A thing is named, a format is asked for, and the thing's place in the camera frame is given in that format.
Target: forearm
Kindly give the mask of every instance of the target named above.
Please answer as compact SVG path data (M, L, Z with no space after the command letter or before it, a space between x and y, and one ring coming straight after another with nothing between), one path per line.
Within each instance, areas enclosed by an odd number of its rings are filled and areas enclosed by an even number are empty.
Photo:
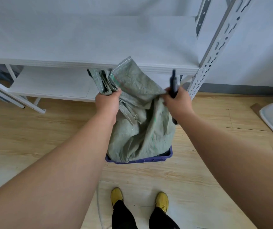
M3 185L0 228L79 228L105 163L112 127L108 115L95 115Z
M213 176L258 228L273 227L273 151L220 130L194 113L177 119Z

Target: blue plastic crate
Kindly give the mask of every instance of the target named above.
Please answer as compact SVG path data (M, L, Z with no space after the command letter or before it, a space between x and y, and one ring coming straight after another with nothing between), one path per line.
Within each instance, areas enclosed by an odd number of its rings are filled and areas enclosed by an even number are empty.
M144 159L139 159L139 160L135 160L135 161L130 161L128 163L124 163L124 162L115 162L115 161L111 160L109 158L109 156L106 154L106 161L113 162L118 165L119 164L144 163L144 162L163 162L163 161L166 161L167 158L171 158L172 155L173 155L173 148L172 148L172 146L170 146L169 150L166 151L164 154L160 154L158 156L151 157L151 158L144 158Z

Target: left hand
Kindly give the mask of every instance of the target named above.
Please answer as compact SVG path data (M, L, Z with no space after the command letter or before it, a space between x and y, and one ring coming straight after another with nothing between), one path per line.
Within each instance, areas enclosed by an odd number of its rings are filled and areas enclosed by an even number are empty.
M113 125L116 123L116 114L119 110L119 96L121 93L122 90L119 88L118 91L113 92L109 96L98 93L95 97L96 113L111 117Z

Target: sneaker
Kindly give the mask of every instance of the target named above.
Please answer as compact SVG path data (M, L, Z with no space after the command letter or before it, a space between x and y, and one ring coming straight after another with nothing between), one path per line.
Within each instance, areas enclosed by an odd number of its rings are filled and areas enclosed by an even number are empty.
M166 213L168 209L168 196L164 192L160 192L157 194L155 205L161 208L164 213Z
M111 191L111 203L112 203L112 206L114 206L114 204L118 201L118 200L122 200L124 201L124 198L123 198L123 193L121 191L120 188L116 187L114 188L112 191Z

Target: hand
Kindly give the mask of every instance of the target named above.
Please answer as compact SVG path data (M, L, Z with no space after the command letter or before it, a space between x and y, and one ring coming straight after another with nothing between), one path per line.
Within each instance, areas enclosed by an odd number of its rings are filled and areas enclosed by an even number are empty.
M164 99L164 105L168 108L168 111L178 121L178 118L182 115L189 113L194 114L192 107L192 99L188 92L184 88L179 87L177 96L173 99L169 94L163 94L161 97Z
M116 123L116 114L119 110L119 96L122 90L113 92L109 96L102 95L100 93L95 97L96 113L110 117L112 125Z

